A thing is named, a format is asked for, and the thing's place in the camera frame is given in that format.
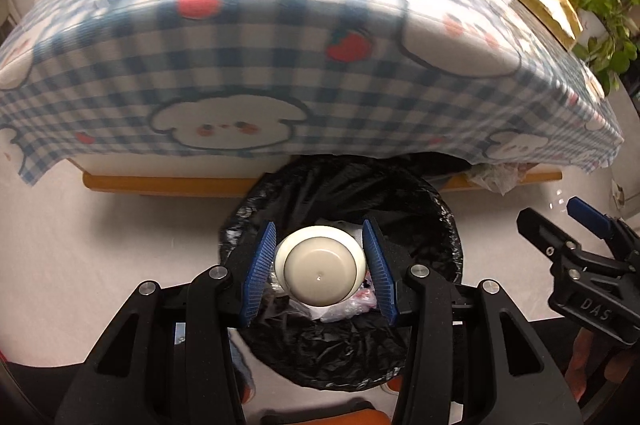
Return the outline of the person right hand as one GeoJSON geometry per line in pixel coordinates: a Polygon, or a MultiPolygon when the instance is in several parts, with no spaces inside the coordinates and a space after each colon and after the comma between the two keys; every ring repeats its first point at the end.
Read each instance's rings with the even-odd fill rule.
{"type": "MultiPolygon", "coordinates": [[[[574,399],[579,401],[587,390],[588,370],[593,367],[591,358],[596,350],[596,335],[581,329],[573,344],[573,353],[568,364],[565,380],[574,399]]],[[[624,350],[617,353],[604,368],[604,379],[614,385],[620,385],[637,363],[639,353],[624,350]]]]}

